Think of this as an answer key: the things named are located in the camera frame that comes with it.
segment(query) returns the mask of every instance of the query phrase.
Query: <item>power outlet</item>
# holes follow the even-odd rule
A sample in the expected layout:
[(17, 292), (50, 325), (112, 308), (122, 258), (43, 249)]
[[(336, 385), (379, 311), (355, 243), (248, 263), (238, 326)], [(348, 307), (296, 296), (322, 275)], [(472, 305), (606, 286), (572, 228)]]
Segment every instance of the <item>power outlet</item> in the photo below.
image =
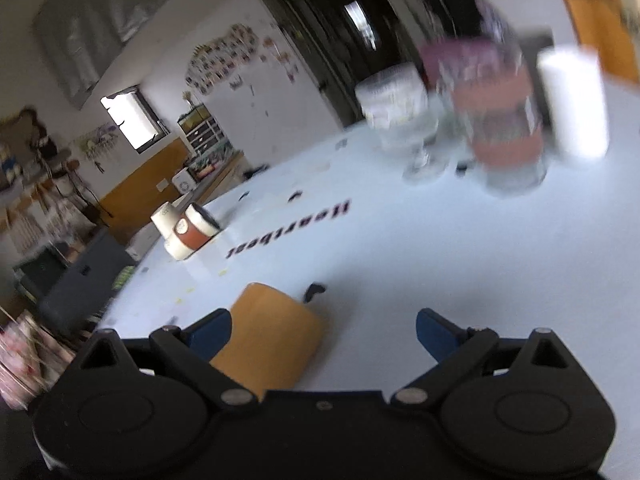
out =
[(162, 193), (165, 189), (167, 189), (169, 187), (169, 182), (167, 181), (167, 179), (162, 179), (160, 182), (158, 182), (158, 184), (156, 184), (156, 189)]

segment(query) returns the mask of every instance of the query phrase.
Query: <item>screw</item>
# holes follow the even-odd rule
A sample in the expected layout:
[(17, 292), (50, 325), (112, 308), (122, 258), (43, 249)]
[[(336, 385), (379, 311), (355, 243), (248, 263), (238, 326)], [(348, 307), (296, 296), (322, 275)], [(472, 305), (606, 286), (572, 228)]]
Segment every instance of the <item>screw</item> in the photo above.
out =
[(405, 388), (396, 393), (396, 399), (403, 404), (422, 404), (428, 398), (427, 392), (421, 388)]
[(244, 388), (233, 388), (222, 392), (220, 399), (229, 406), (244, 406), (254, 400), (254, 394)]
[(333, 407), (332, 403), (328, 400), (318, 400), (318, 402), (316, 402), (316, 408), (321, 412), (328, 412)]

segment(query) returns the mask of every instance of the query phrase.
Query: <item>fridge magnet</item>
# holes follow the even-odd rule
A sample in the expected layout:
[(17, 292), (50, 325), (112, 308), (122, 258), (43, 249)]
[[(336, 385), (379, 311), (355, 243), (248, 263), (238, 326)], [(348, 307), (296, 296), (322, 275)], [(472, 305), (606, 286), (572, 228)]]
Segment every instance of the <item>fridge magnet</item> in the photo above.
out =
[(198, 45), (187, 67), (185, 81), (200, 94), (208, 95), (216, 84), (230, 79), (257, 53), (258, 37), (250, 27), (236, 23), (226, 36)]
[(267, 53), (271, 56), (271, 58), (273, 58), (277, 63), (284, 67), (289, 81), (291, 83), (295, 83), (296, 74), (299, 72), (299, 69), (297, 64), (291, 59), (291, 54), (289, 52), (281, 51), (278, 48), (276, 42), (273, 41), (273, 39), (271, 39), (269, 36), (264, 38), (262, 45), (267, 50)]

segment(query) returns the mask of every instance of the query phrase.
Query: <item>glass jar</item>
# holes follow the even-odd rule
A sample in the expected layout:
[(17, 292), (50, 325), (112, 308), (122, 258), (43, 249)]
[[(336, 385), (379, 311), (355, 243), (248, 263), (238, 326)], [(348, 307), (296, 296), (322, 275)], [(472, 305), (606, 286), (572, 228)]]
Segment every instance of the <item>glass jar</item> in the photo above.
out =
[(541, 184), (542, 120), (520, 51), (503, 48), (447, 60), (440, 69), (487, 186), (517, 194)]

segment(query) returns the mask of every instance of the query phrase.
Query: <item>white table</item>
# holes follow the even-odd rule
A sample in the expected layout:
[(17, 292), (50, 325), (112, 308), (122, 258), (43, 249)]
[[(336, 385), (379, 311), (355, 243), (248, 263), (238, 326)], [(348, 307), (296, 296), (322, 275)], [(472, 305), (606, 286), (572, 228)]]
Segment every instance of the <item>white table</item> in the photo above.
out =
[[(434, 361), (415, 316), (526, 337), (552, 327), (612, 404), (618, 430), (604, 472), (640, 478), (640, 96), (609, 84), (612, 145), (576, 170), (553, 163), (534, 192), (489, 195), (454, 167), (435, 183), (402, 180), (406, 160), (366, 126), (305, 152), (207, 205), (229, 227), (185, 262), (157, 244), (104, 319), (122, 337), (187, 326), (228, 307), (249, 282), (302, 298), (332, 326), (300, 388), (385, 395)], [(336, 149), (336, 142), (348, 145)], [(287, 203), (296, 190), (300, 199)], [(245, 192), (249, 195), (238, 202)], [(350, 210), (275, 240), (277, 229), (350, 199)], [(231, 248), (274, 232), (226, 259)]]

